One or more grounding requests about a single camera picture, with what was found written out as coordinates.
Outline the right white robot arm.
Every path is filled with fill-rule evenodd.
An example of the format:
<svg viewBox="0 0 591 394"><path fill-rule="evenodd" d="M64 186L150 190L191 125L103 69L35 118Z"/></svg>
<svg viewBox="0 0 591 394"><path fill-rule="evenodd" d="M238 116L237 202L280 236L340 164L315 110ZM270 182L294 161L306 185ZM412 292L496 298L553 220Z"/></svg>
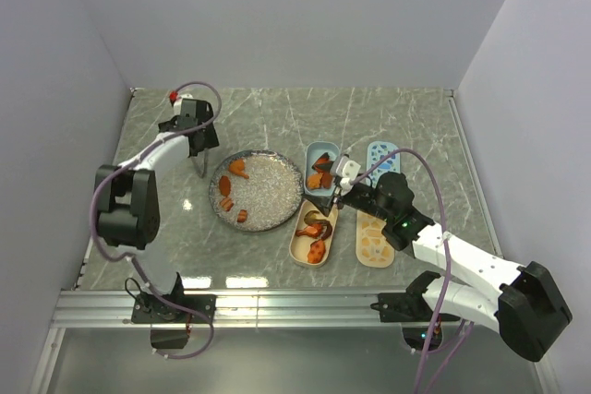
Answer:
<svg viewBox="0 0 591 394"><path fill-rule="evenodd" d="M407 287L413 317L443 313L474 322L499 333L530 362L540 361L571 323L571 310L546 267L496 257L451 234L415 208L403 174L387 172L367 185L359 163L346 155L314 168L330 174L335 185L328 197L309 198L323 214L347 206L380 219L395 250L443 269L424 272Z"/></svg>

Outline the beige lunch box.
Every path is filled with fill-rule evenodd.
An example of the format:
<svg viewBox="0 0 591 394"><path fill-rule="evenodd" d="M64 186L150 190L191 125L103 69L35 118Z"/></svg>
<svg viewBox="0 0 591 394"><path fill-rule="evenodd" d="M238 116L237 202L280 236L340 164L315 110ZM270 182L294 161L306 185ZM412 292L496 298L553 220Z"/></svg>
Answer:
<svg viewBox="0 0 591 394"><path fill-rule="evenodd" d="M295 261L295 263L302 267L319 268L322 267L328 260L328 256L332 247L332 239L335 233L335 227L339 217L339 210L333 209L328 217L323 216L327 222L324 225L324 231L321 237L313 239L310 237L302 236L296 237L295 232L305 228L307 225L304 222L304 216L311 210L317 210L309 201L305 200L301 205L299 213L296 218L295 230L292 235L292 239L289 245L289 255ZM322 239L326 245L326 254L323 260L319 264L308 264L307 254L310 245L316 240Z"/></svg>

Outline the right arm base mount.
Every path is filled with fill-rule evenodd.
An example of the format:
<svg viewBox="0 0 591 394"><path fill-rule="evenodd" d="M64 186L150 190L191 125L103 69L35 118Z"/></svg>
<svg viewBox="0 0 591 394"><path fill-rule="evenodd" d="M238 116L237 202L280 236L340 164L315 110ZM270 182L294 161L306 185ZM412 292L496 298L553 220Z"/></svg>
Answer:
<svg viewBox="0 0 591 394"><path fill-rule="evenodd" d="M379 293L377 301L370 305L379 313L381 323L400 323L403 326L403 339L411 349L419 351L423 348L433 310L422 295L430 283L440 278L439 273L424 271L403 293Z"/></svg>

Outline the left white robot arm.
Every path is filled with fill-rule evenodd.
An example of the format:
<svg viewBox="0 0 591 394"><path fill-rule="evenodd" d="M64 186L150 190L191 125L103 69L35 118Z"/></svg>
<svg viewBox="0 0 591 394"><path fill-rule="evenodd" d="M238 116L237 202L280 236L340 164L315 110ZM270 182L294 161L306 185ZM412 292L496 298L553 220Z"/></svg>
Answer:
<svg viewBox="0 0 591 394"><path fill-rule="evenodd" d="M140 305L175 322L190 309L180 275L151 245L161 225L158 181L182 161L219 146L213 122L221 103L213 107L176 90L170 103L173 117L158 124L158 134L146 148L97 170L90 237L106 261L126 261L133 267L140 280Z"/></svg>

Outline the blue lunch box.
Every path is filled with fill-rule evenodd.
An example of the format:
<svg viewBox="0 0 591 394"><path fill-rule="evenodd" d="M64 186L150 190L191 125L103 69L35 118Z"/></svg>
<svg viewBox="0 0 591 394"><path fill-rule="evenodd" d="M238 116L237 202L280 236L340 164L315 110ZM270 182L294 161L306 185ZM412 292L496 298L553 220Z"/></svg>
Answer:
<svg viewBox="0 0 591 394"><path fill-rule="evenodd" d="M332 187L330 189L319 188L315 190L310 190L307 187L307 179L316 171L312 168L313 163L318 158L329 158L331 161L335 161L339 155L341 154L340 149L338 146L332 142L327 141L315 141L308 145L306 151L306 160L305 160L305 179L304 179L304 186L305 192L307 195L311 196L329 196L333 189L334 184L332 182Z"/></svg>

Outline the orange fried cutlet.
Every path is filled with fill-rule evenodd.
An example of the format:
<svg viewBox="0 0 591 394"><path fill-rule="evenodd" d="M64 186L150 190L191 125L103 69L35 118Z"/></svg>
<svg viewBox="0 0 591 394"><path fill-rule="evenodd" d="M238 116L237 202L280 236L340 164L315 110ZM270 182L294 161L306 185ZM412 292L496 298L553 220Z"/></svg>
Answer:
<svg viewBox="0 0 591 394"><path fill-rule="evenodd" d="M322 188L323 173L313 173L307 179L307 187L310 190Z"/></svg>

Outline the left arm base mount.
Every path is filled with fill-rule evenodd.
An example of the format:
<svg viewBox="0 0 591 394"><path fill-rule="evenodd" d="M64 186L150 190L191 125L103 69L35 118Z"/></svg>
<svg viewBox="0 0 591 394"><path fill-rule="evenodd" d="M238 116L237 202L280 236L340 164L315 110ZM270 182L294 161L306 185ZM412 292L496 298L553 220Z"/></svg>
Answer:
<svg viewBox="0 0 591 394"><path fill-rule="evenodd" d="M180 276L176 277L172 292L161 299L142 289L134 278L127 278L124 288L133 299L130 323L151 327L151 347L156 353L165 356L168 352L184 350L196 325L206 326L210 331L202 350L211 344L216 295L185 293Z"/></svg>

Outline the dark glazed food piece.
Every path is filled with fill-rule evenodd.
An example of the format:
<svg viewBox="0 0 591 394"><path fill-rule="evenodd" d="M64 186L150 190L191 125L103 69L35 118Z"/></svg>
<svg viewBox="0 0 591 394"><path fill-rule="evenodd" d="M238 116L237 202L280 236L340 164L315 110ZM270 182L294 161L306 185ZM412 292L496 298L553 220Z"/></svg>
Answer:
<svg viewBox="0 0 591 394"><path fill-rule="evenodd" d="M314 225L325 224L327 220L317 210L311 210L305 214L304 222L306 225Z"/></svg>

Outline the orange crab claw piece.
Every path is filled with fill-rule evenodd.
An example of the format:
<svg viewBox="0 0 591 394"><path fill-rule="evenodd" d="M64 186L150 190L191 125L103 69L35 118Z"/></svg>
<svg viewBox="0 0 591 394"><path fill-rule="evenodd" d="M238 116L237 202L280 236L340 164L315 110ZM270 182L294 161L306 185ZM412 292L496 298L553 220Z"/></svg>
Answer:
<svg viewBox="0 0 591 394"><path fill-rule="evenodd" d="M312 165L312 168L317 172L317 173L328 173L333 165L333 161L331 161L329 158L318 158Z"/></svg>

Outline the orange drumstick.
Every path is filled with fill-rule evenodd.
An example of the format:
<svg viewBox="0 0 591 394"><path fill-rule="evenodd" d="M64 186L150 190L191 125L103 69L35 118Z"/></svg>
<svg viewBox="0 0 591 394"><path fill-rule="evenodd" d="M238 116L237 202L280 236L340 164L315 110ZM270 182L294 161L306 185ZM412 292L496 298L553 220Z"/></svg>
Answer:
<svg viewBox="0 0 591 394"><path fill-rule="evenodd" d="M314 223L311 225L307 225L305 228L303 228L301 230L297 230L295 232L295 236L296 237L306 236L306 237L310 237L313 239L318 239L323 234L323 231L324 231L323 224Z"/></svg>

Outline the bacon piece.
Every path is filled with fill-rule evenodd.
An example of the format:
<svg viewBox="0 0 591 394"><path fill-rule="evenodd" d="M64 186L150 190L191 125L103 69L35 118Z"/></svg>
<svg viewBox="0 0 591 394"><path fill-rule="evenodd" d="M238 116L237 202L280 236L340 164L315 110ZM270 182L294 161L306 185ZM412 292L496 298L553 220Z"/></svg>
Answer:
<svg viewBox="0 0 591 394"><path fill-rule="evenodd" d="M233 205L234 205L234 202L230 197L226 197L220 202L220 206L225 211L229 211L233 207Z"/></svg>
<svg viewBox="0 0 591 394"><path fill-rule="evenodd" d="M245 209L239 210L236 218L237 223L244 223L247 220L247 211Z"/></svg>

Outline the red-brown meat slab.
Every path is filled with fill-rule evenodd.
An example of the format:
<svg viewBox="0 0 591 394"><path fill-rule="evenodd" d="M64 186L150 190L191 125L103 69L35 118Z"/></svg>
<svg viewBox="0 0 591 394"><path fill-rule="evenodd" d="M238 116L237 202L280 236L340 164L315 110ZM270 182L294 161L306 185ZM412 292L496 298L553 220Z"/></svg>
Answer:
<svg viewBox="0 0 591 394"><path fill-rule="evenodd" d="M321 178L321 186L325 189L330 189L332 187L333 177L330 173L324 172Z"/></svg>

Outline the spotted orange food piece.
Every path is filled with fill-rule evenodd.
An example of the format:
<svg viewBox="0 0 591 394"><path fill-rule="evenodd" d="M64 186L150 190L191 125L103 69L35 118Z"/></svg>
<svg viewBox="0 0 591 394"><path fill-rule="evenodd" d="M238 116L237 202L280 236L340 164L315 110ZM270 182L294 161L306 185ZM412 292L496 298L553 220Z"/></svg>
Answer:
<svg viewBox="0 0 591 394"><path fill-rule="evenodd" d="M313 242L308 250L308 264L319 264L326 254L326 245L322 239Z"/></svg>

